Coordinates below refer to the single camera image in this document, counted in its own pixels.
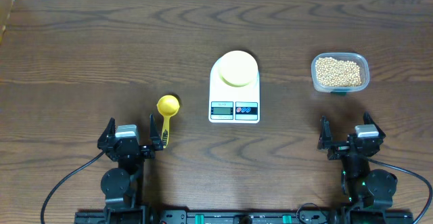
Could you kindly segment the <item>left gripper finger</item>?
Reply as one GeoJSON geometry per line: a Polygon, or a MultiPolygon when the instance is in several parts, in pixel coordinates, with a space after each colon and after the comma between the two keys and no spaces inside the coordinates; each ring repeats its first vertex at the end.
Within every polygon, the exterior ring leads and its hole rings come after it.
{"type": "Polygon", "coordinates": [[[154,121],[153,114],[150,114],[150,140],[152,141],[152,146],[154,150],[163,150],[164,144],[161,136],[157,132],[156,123],[154,121]]]}
{"type": "Polygon", "coordinates": [[[115,135],[116,123],[115,119],[111,118],[108,122],[108,125],[104,129],[103,133],[98,139],[98,146],[107,146],[110,142],[111,138],[115,135]]]}

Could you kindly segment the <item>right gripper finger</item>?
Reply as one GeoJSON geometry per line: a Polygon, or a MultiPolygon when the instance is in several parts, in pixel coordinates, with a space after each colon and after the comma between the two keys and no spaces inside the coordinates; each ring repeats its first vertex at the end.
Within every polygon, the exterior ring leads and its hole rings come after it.
{"type": "Polygon", "coordinates": [[[330,130],[329,121],[325,116],[321,117],[321,132],[319,135],[319,141],[317,148],[319,150],[329,149],[333,143],[332,132],[330,130]]]}
{"type": "Polygon", "coordinates": [[[386,137],[385,132],[383,132],[383,130],[381,130],[381,128],[374,122],[370,113],[365,112],[363,114],[363,122],[364,122],[364,125],[374,124],[377,127],[377,129],[379,131],[379,135],[377,137],[382,138],[382,139],[384,139],[386,137]]]}

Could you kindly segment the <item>yellow measuring scoop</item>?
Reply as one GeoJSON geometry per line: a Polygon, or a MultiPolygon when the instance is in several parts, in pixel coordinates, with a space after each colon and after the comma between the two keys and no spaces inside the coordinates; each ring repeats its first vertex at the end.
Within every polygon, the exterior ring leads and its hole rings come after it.
{"type": "Polygon", "coordinates": [[[158,100],[157,109],[164,119],[162,125],[162,142],[164,148],[167,148],[170,137],[170,119],[179,112],[180,103],[175,96],[164,95],[158,100]]]}

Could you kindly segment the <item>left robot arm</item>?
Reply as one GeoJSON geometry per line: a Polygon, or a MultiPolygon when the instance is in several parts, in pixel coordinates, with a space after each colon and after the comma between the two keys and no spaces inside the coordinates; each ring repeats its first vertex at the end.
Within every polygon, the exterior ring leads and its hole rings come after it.
{"type": "Polygon", "coordinates": [[[97,140],[97,147],[118,164],[101,178],[106,223],[154,222],[151,208],[141,203],[144,162],[155,158],[156,152],[164,148],[153,116],[150,116],[149,139],[151,144],[141,145],[136,125],[117,127],[111,118],[97,140]]]}

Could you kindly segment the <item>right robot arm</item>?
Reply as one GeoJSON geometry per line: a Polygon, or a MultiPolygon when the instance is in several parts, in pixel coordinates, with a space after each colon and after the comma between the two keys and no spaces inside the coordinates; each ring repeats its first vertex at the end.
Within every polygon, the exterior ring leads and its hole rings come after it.
{"type": "Polygon", "coordinates": [[[386,134],[367,112],[363,122],[346,140],[335,141],[328,119],[321,118],[317,148],[327,150],[328,160],[342,163],[341,186],[343,194],[349,198],[348,204],[329,213],[328,223],[385,223],[386,211],[392,206],[398,183],[396,176],[369,166],[386,134]]]}

